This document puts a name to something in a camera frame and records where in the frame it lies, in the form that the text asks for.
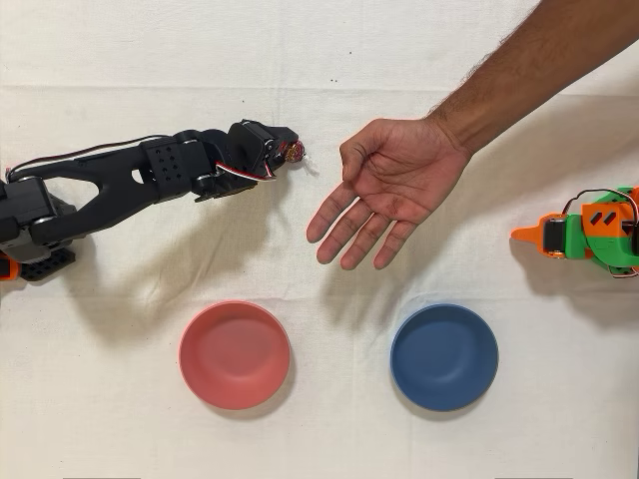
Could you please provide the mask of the person's right hand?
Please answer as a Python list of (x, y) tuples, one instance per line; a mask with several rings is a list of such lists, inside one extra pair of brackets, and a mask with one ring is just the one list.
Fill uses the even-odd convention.
[(373, 247), (387, 267), (409, 237), (448, 197), (471, 159), (443, 125), (431, 119), (377, 119), (339, 148), (340, 184), (307, 228), (317, 261), (355, 269)]

